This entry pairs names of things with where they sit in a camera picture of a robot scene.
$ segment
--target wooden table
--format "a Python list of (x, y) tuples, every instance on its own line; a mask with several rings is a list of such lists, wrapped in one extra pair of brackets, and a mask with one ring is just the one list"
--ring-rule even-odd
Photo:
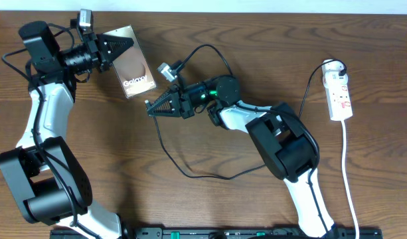
[[(37, 20), (68, 25), (74, 12), (0, 12), (0, 58), (22, 48), (17, 34)], [(206, 13), (94, 13), (97, 33), (132, 25), (157, 89), (125, 99), (113, 70), (93, 73), (76, 91), (67, 142), (88, 174), (94, 199), (133, 225), (263, 227), (297, 224), (283, 182), (267, 169), (233, 181), (192, 180), (160, 148), (144, 100), (155, 100), (168, 82), (162, 62), (184, 59), (202, 43), (216, 45), (239, 77), (245, 102), (279, 101), (298, 109), (311, 71), (326, 58), (349, 68), (354, 116), (347, 120), (348, 164), (361, 226), (384, 238), (407, 238), (407, 16)], [(69, 37), (58, 39), (62, 48)], [(24, 68), (27, 54), (10, 58)], [(189, 83), (226, 72), (210, 50), (185, 70)], [(14, 148), (31, 107), (27, 83), (0, 60), (0, 153)], [(330, 121), (315, 75), (303, 122), (321, 148), (319, 183), (330, 215), (353, 226), (341, 174), (341, 124)], [(189, 173), (233, 175), (262, 160), (248, 135), (214, 127), (206, 114), (161, 118), (163, 139)], [(0, 172), (0, 238), (48, 238), (50, 227), (28, 224)]]

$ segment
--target power outlet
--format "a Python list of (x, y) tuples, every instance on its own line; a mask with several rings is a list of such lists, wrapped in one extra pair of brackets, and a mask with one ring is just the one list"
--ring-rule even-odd
[(348, 74), (340, 76), (339, 72), (345, 66), (333, 61), (322, 66), (323, 84), (327, 95), (330, 120), (341, 121), (350, 118), (352, 113), (351, 99), (348, 91)]

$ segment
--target white power strip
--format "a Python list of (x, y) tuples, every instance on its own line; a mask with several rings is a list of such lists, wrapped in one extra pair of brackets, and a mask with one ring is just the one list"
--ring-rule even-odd
[(343, 76), (339, 72), (345, 66), (339, 61), (324, 64), (323, 84), (329, 105), (330, 120), (341, 121), (352, 116), (351, 99), (348, 91), (348, 74)]
[(342, 176), (347, 193), (349, 208), (355, 226), (355, 238), (359, 239), (360, 230), (357, 216), (355, 214), (354, 204), (352, 203), (351, 191), (349, 190), (347, 169), (346, 169), (346, 152), (347, 152), (347, 130), (345, 119), (350, 118), (352, 113), (351, 99), (348, 91), (348, 75), (341, 76), (339, 73), (344, 69), (344, 65), (337, 60), (325, 60), (323, 63), (323, 84), (327, 95), (329, 105), (330, 120), (340, 121), (343, 130), (343, 150), (342, 150)]

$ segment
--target white cable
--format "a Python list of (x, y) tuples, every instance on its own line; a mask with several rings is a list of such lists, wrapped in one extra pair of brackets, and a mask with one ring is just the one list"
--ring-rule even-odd
[(351, 210), (352, 219), (355, 227), (355, 239), (360, 238), (360, 228), (358, 227), (357, 216), (355, 214), (354, 204), (352, 203), (351, 192), (349, 190), (347, 168), (346, 168), (346, 154), (347, 154), (347, 128), (345, 127), (345, 121), (341, 120), (342, 132), (343, 132), (343, 150), (342, 150), (342, 175), (343, 182), (345, 183), (345, 190), (347, 192), (349, 208)]

